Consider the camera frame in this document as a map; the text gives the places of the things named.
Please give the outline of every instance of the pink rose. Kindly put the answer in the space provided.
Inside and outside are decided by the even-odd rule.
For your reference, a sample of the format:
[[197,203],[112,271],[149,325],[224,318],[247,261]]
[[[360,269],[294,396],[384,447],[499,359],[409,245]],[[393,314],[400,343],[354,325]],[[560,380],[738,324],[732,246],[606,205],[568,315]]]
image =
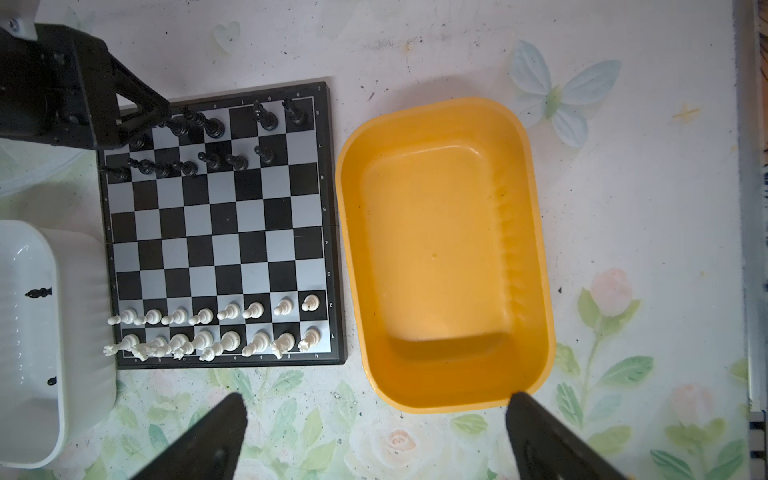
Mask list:
[[672,392],[671,403],[683,425],[704,425],[712,419],[712,392],[696,383],[677,387]]
[[627,273],[621,268],[612,268],[596,275],[590,293],[600,313],[605,316],[624,313],[632,301],[632,285]]

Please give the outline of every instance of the chess board frame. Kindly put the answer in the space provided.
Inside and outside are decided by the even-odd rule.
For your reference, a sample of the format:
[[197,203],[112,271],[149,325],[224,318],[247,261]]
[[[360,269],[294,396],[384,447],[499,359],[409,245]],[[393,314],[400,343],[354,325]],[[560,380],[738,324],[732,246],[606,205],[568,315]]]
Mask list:
[[[254,354],[251,357],[242,357],[239,355],[239,351],[250,341],[250,338],[240,339],[240,346],[235,352],[225,352],[224,355],[215,357],[210,362],[200,361],[197,354],[193,353],[190,356],[185,356],[183,359],[176,360],[171,356],[165,357],[151,357],[144,362],[139,361],[130,352],[120,351],[115,357],[118,369],[173,369],[173,368],[220,368],[220,367],[249,367],[249,366],[312,366],[312,365],[340,365],[346,361],[346,334],[343,319],[343,292],[341,289],[341,270],[339,266],[339,225],[336,221],[336,200],[334,197],[334,175],[333,175],[333,143],[331,133],[331,113],[330,113],[330,92],[325,82],[312,82],[306,84],[295,84],[284,87],[276,88],[256,88],[252,91],[225,94],[221,96],[214,96],[209,98],[194,99],[189,101],[178,101],[171,104],[171,113],[173,116],[179,115],[181,107],[189,107],[193,111],[210,111],[220,109],[231,109],[237,107],[243,107],[252,105],[255,100],[267,103],[271,101],[281,101],[285,98],[293,98],[298,100],[312,98],[313,111],[307,111],[307,114],[311,114],[313,118],[310,121],[314,122],[314,130],[316,133],[317,142],[317,174],[319,178],[319,198],[320,205],[322,207],[322,232],[323,232],[323,259],[325,261],[326,269],[326,289],[325,289],[325,304],[321,304],[321,308],[324,306],[327,308],[327,320],[329,331],[332,334],[329,340],[330,353],[299,353],[294,346],[294,349],[290,353],[283,356],[282,359],[277,359],[272,353],[271,349],[268,349],[262,354]],[[214,142],[207,136],[204,142]],[[107,164],[106,157],[111,152],[98,152],[98,164]],[[255,154],[249,155],[249,161],[258,161]],[[110,294],[111,294],[111,306],[113,314],[118,313],[118,280],[117,271],[115,269],[114,262],[114,249],[112,241],[112,216],[110,214],[110,207],[108,202],[108,185],[109,180],[106,175],[99,174],[99,189],[101,192],[101,210],[103,215],[104,224],[104,239],[107,253],[107,264],[109,272]],[[247,308],[247,305],[241,305],[242,308]],[[294,309],[299,309],[300,305],[294,305]],[[271,326],[280,325],[280,323],[264,323]],[[122,339],[122,336],[128,333],[139,333],[140,330],[144,330],[149,326],[121,326],[117,324],[114,326],[114,338],[115,342]],[[190,332],[196,328],[188,324],[182,324],[183,327]],[[220,330],[220,334],[223,334],[227,329]]]

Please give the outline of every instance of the yellow plastic container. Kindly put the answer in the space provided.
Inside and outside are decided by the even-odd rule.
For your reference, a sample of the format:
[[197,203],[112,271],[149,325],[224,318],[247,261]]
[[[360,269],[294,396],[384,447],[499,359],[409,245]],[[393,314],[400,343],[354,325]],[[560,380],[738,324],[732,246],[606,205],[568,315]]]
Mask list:
[[506,405],[554,362],[531,162],[520,121],[484,98],[383,115],[336,166],[373,389],[412,413]]

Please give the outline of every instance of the chessboard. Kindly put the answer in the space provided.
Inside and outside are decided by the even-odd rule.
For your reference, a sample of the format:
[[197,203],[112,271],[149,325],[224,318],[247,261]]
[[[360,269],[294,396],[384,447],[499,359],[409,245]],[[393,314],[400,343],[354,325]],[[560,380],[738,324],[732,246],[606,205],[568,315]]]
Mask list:
[[[286,99],[307,113],[306,121],[296,125],[287,118],[283,107]],[[266,130],[258,121],[255,101],[275,115],[274,129]],[[99,152],[111,304],[115,315],[132,309],[143,316],[156,309],[169,316],[184,309],[192,316],[210,309],[214,318],[206,325],[194,326],[118,323],[114,325],[115,342],[128,334],[134,334],[142,343],[158,336],[170,341],[177,333],[191,341],[206,330],[214,342],[234,331],[240,345],[207,362],[200,361],[201,350],[181,359],[168,355],[143,362],[130,351],[121,350],[116,355],[118,368],[344,363],[326,84],[299,84],[173,103],[174,119],[184,118],[180,115],[182,108],[217,119],[224,126],[223,135],[212,138],[202,126],[188,122],[187,132],[181,135],[168,126],[154,127],[143,136],[143,142]],[[255,153],[257,146],[272,155],[268,163]],[[222,163],[212,168],[209,162],[199,159],[200,152],[222,159],[230,154],[242,156],[247,159],[247,167],[238,171],[232,164]],[[162,175],[156,171],[143,174],[131,160],[149,160],[168,170]],[[179,161],[195,163],[197,172],[187,175],[189,171],[182,174],[180,168],[168,167],[174,163],[179,167]],[[124,173],[121,178],[104,170]],[[320,301],[314,311],[300,308],[309,295]],[[292,302],[292,311],[273,315],[283,299]],[[216,318],[216,313],[231,303],[241,311],[251,303],[260,303],[263,315]],[[320,333],[320,340],[302,353],[298,343],[310,328]],[[281,359],[273,355],[272,349],[242,356],[243,347],[258,332],[265,332],[270,340],[291,333],[296,345]]]

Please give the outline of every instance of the white plastic container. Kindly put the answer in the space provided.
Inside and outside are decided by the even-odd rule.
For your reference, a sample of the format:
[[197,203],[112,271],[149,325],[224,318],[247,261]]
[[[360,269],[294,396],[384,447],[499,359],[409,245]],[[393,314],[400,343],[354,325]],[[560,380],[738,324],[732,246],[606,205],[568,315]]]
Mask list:
[[[53,294],[25,295],[40,288]],[[108,415],[116,396],[114,359],[102,353],[112,342],[108,294],[94,238],[0,220],[0,465],[47,465]]]

